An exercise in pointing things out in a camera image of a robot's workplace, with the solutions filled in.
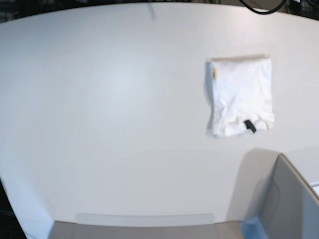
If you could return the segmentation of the white t-shirt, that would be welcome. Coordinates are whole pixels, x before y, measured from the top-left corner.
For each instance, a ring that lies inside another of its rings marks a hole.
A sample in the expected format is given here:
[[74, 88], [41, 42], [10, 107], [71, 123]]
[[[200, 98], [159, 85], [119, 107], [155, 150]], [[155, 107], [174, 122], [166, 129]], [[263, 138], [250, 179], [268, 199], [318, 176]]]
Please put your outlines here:
[[211, 58], [212, 96], [208, 129], [214, 137], [270, 130], [275, 125], [272, 61], [267, 55]]

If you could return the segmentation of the grey open storage box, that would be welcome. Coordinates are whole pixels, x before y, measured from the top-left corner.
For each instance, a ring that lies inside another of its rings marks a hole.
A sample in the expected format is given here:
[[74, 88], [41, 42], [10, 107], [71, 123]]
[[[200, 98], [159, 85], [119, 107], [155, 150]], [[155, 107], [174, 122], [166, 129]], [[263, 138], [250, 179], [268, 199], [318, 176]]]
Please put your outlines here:
[[269, 239], [316, 239], [319, 195], [282, 153], [254, 149], [241, 164], [227, 219], [213, 214], [109, 216], [55, 221], [51, 239], [243, 239], [240, 223], [258, 216]]

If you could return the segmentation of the blue cloth in box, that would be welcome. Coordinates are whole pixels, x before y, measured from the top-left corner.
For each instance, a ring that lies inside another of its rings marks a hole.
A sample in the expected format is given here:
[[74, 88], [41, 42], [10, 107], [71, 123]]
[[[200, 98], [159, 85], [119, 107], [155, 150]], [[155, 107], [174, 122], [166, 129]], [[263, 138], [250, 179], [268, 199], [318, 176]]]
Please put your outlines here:
[[239, 225], [244, 239], [268, 239], [268, 235], [258, 216]]

